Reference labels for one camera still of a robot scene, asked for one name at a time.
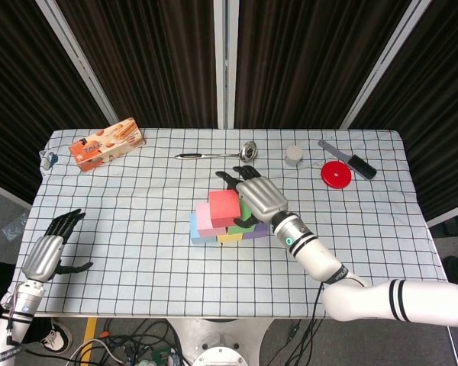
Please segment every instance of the red block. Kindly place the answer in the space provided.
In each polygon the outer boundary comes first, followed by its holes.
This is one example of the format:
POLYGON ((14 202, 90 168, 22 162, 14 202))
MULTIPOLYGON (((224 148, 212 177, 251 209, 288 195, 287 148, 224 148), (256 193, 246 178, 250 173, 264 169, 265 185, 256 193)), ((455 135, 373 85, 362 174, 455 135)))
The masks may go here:
POLYGON ((234 226, 234 219, 241 216, 239 197, 231 189, 208 193, 213 227, 234 226))

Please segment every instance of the foam block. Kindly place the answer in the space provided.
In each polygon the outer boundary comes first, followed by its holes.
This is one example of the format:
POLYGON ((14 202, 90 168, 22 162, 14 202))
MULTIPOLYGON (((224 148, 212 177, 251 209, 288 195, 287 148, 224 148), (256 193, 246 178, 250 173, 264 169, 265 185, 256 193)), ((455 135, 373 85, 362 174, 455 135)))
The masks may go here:
MULTIPOLYGON (((239 207, 240 207, 240 211, 241 211, 240 218, 242 219, 242 221, 245 221, 245 220, 249 219, 250 216, 251 216, 250 208, 241 200, 239 201, 239 207)), ((238 225, 229 226, 227 228, 227 233, 228 234, 252 233, 254 231, 255 226, 256 225, 252 225, 251 227, 248 227, 247 229, 243 228, 243 227, 239 227, 238 225)))
POLYGON ((257 223, 252 233, 244 233, 243 239, 263 238, 268 235, 269 227, 265 223, 257 223))
POLYGON ((226 234, 226 235, 217 235, 218 242, 239 242, 243 239, 243 234, 226 234))
POLYGON ((234 219, 241 216, 239 197, 231 189, 209 192, 208 204, 213 227, 234 226, 234 219))
POLYGON ((217 242, 216 236, 202 238, 197 230, 197 217, 195 212, 190 214, 190 240, 193 244, 204 244, 206 242, 217 242))
POLYGON ((207 203, 197 204, 195 208, 197 230, 202 238, 213 237, 217 235, 224 235, 226 233, 225 227, 214 227, 211 222, 210 206, 207 203))

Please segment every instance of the metal ladle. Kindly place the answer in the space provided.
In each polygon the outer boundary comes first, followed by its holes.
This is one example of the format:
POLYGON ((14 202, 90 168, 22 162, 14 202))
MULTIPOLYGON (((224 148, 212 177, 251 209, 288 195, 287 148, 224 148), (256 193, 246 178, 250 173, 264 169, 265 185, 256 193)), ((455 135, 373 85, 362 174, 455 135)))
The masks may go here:
POLYGON ((175 159, 212 159, 212 158, 238 158, 241 162, 250 162, 256 156, 257 148, 254 141, 248 141, 241 147, 238 154, 178 154, 175 159))

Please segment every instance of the grid pattern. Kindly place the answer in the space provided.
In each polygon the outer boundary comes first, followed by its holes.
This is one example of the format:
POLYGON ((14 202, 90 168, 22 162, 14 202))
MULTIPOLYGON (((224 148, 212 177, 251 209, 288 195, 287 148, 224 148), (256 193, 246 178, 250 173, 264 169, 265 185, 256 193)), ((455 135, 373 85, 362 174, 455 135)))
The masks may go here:
MULTIPOLYGON (((253 166, 289 199, 309 228, 351 270, 372 284, 390 278, 443 280, 444 273, 416 201, 400 136, 376 130, 143 130, 146 146, 80 173, 68 146, 94 130, 55 132, 46 146, 58 163, 43 172, 15 272, 54 217, 82 208, 86 217, 64 248, 64 265, 92 261, 81 274, 46 284, 40 312, 106 316, 311 315, 319 283, 274 238, 193 245, 189 216, 208 191, 224 188, 217 170, 235 159, 177 160, 182 151, 233 153, 255 140, 253 166), (353 174, 343 190, 321 180, 335 158, 324 139, 377 169, 353 174), (304 159, 283 162, 297 144, 304 159)), ((318 304, 317 314, 324 315, 318 304)))

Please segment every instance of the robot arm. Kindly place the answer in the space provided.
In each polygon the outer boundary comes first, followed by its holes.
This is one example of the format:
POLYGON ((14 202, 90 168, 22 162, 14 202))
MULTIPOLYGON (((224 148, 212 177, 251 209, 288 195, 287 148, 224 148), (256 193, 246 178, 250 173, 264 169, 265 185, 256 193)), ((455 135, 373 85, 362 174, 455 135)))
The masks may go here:
POLYGON ((21 342, 44 296, 43 283, 55 274, 79 273, 93 265, 91 262, 80 267, 60 264, 64 244, 84 216, 75 210, 57 217, 32 248, 22 268, 27 280, 15 288, 10 307, 0 318, 0 366, 15 364, 15 356, 21 351, 21 342))
POLYGON ((263 221, 297 262, 317 281, 329 284, 323 305, 329 315, 341 321, 362 318, 396 319, 406 322, 458 326, 458 285, 437 281, 393 280, 370 287, 349 271, 302 222, 288 212, 288 201, 275 185, 253 167, 234 167, 245 179, 217 172, 229 188, 251 209, 242 227, 263 221))

